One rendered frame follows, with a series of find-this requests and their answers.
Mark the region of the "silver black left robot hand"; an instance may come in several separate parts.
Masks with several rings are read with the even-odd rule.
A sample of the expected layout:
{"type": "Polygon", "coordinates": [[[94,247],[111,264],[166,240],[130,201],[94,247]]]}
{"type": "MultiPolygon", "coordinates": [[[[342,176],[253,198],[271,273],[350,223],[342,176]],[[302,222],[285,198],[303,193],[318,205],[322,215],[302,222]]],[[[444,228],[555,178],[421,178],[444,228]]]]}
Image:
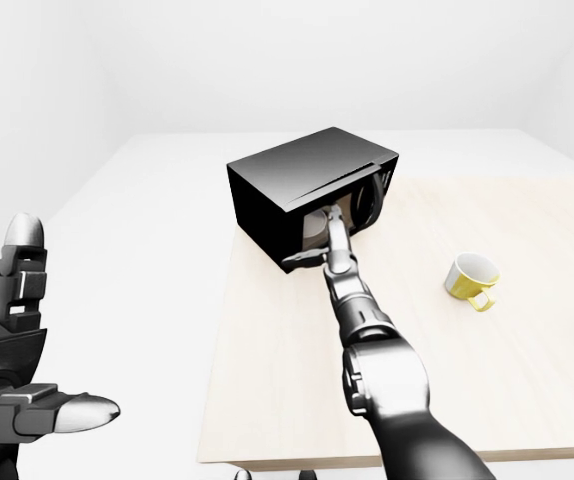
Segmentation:
{"type": "Polygon", "coordinates": [[[102,427],[120,414],[110,399],[67,394],[53,383],[33,380],[47,334],[39,310],[46,260],[41,220],[15,215],[0,256],[0,480],[19,479],[20,445],[102,427]]]}

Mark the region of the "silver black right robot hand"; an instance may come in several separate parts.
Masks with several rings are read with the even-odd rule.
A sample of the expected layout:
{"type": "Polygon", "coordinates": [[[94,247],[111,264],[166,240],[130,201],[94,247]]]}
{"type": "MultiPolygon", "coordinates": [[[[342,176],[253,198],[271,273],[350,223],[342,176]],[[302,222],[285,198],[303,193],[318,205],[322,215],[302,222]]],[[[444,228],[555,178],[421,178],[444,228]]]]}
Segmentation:
{"type": "Polygon", "coordinates": [[[340,304],[355,296],[370,296],[371,292],[360,278],[358,262],[351,248],[342,210],[337,204],[330,207],[327,232],[327,247],[310,249],[286,257],[281,261],[281,265],[293,270],[324,264],[323,273],[334,304],[340,304]]]}

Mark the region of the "black microwave door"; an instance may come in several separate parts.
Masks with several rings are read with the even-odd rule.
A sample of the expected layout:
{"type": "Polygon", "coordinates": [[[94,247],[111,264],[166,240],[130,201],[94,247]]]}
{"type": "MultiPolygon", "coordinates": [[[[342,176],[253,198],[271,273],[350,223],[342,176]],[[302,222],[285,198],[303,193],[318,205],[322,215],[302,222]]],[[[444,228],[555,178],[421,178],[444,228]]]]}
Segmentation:
{"type": "Polygon", "coordinates": [[[289,202],[284,235],[286,244],[283,246],[283,251],[278,255],[277,262],[307,249],[327,245],[328,234],[326,232],[314,239],[303,239],[303,217],[317,209],[324,209],[327,213],[332,205],[337,204],[342,210],[343,221],[349,234],[358,233],[351,213],[353,197],[362,190],[365,184],[370,182],[375,173],[380,175],[386,195],[396,165],[396,159],[383,163],[369,162],[348,174],[342,175],[339,179],[289,202]]]}

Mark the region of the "black microwave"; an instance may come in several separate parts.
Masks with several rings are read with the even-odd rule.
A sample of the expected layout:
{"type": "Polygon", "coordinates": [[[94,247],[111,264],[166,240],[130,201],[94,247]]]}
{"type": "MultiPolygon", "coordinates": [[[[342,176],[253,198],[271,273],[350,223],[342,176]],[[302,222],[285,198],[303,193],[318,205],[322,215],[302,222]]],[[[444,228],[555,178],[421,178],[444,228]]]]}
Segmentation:
{"type": "Polygon", "coordinates": [[[396,159],[393,150],[337,127],[301,137],[227,164],[238,225],[277,262],[288,203],[369,162],[396,159]]]}

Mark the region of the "yellow and white mug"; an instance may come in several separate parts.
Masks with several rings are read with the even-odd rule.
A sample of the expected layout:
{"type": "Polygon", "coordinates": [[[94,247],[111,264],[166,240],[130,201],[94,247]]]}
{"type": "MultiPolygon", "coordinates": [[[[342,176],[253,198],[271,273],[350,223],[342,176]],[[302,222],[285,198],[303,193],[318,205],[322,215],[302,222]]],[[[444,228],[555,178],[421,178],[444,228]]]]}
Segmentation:
{"type": "Polygon", "coordinates": [[[459,253],[446,276],[444,287],[456,299],[467,300],[477,312],[489,310],[495,299],[490,289],[501,276],[488,257],[474,252],[459,253]]]}

